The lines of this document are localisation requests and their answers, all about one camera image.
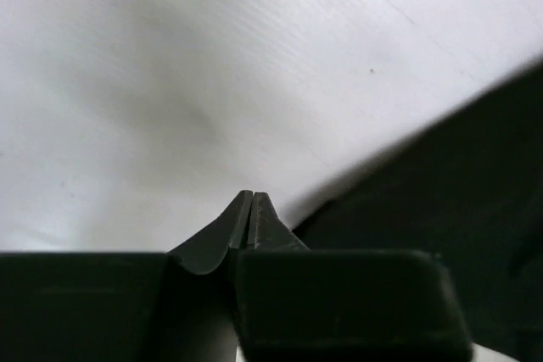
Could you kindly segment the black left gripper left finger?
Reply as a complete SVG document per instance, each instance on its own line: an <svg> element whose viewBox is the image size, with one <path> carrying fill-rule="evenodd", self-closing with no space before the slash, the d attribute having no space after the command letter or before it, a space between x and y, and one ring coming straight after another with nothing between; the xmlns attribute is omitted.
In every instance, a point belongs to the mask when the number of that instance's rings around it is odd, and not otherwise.
<svg viewBox="0 0 543 362"><path fill-rule="evenodd" d="M2 360L234 361L227 264L252 199L168 252L2 253Z"/></svg>

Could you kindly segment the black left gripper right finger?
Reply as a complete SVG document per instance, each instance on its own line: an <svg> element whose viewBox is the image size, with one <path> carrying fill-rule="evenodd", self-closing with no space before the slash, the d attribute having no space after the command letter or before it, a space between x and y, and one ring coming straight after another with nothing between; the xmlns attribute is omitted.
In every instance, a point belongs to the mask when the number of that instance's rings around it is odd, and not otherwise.
<svg viewBox="0 0 543 362"><path fill-rule="evenodd" d="M232 277L248 361L469 361L473 344L448 271L405 249L316 250L251 204Z"/></svg>

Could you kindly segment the black shorts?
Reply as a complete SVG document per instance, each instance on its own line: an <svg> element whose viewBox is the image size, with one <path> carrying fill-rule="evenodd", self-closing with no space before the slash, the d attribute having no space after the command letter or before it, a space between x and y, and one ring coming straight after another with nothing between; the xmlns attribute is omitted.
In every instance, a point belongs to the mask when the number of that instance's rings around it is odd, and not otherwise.
<svg viewBox="0 0 543 362"><path fill-rule="evenodd" d="M541 360L541 64L428 128L294 231L311 248L435 254L473 340Z"/></svg>

